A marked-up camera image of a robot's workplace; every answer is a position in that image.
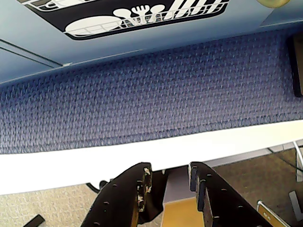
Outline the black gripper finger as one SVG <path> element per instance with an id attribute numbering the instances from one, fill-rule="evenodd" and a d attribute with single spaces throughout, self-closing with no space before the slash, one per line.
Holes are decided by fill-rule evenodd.
<path id="1" fill-rule="evenodd" d="M 188 167 L 189 187 L 196 193 L 197 210 L 206 227 L 270 227 L 252 207 L 215 170 L 202 162 Z"/>
<path id="2" fill-rule="evenodd" d="M 151 189 L 151 163 L 130 167 L 98 193 L 81 226 L 136 227 Z"/>

